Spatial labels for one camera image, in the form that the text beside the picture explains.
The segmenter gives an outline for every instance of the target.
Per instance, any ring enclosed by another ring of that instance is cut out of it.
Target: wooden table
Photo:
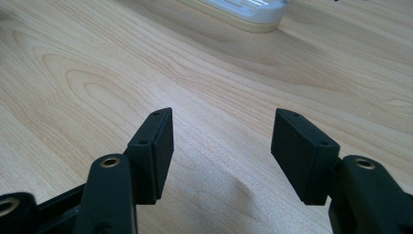
[[[0,194],[37,202],[173,108],[163,199],[140,233],[330,233],[270,153],[276,108],[382,163],[413,193],[413,2],[292,0],[240,31],[173,0],[0,2]]]

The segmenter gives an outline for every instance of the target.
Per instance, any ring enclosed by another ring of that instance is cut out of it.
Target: black metal arm
[[[157,110],[123,154],[93,162],[86,184],[39,206],[29,193],[0,196],[0,233],[137,233],[135,205],[161,199],[172,153],[172,109]]]
[[[332,201],[334,233],[413,233],[413,200],[386,169],[340,145],[300,114],[277,109],[271,153],[306,205]]]

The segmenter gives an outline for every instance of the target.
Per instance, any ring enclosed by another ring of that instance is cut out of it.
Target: white object
[[[287,0],[178,0],[205,14],[250,32],[276,29]]]

